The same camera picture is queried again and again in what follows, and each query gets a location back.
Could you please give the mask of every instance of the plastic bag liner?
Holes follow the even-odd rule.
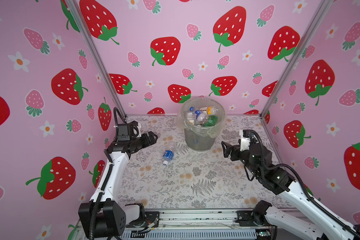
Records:
[[[190,112],[191,107],[202,108],[216,106],[219,111],[217,113],[218,122],[212,127],[197,127],[190,124],[185,113]],[[210,98],[194,98],[183,103],[180,112],[177,114],[176,122],[180,129],[184,129],[185,141],[188,147],[196,151],[205,151],[210,149],[215,142],[215,138],[225,127],[225,109],[220,103]]]

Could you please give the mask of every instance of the trash bin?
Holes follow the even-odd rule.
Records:
[[[216,106],[219,108],[219,112],[216,115],[218,121],[215,126],[197,127],[187,121],[185,113],[190,111],[189,108],[202,108],[208,106]],[[180,129],[184,129],[185,142],[188,147],[196,151],[206,151],[213,146],[215,138],[225,127],[225,116],[225,109],[215,100],[210,98],[194,98],[183,103],[180,112],[177,114],[176,120],[177,126]]]

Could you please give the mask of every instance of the strawberry wallpaper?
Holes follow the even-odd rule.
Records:
[[[71,240],[113,107],[64,0],[0,1],[0,239]]]
[[[339,0],[269,110],[268,129],[316,198],[360,224],[360,0]]]
[[[320,2],[76,1],[128,114],[200,95],[258,113]]]

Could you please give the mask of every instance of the table surface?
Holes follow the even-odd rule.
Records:
[[[265,200],[278,208],[292,208],[286,200],[265,189],[257,180],[250,182],[240,161],[224,158],[221,141],[235,145],[239,129],[253,129],[278,160],[258,116],[231,116],[210,150],[197,152],[185,143],[184,131],[175,116],[130,116],[141,123],[142,132],[158,135],[157,143],[133,154],[125,168],[119,190],[119,205],[142,203],[147,209],[253,208]],[[164,166],[165,145],[175,141],[173,161]]]

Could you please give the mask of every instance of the bottle with blue label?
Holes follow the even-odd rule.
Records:
[[[208,121],[208,115],[203,113],[200,109],[191,107],[189,110],[196,113],[197,121],[199,121],[202,125]]]
[[[168,142],[164,154],[163,154],[163,165],[167,166],[170,161],[173,159],[173,153],[176,149],[176,143],[173,141]]]

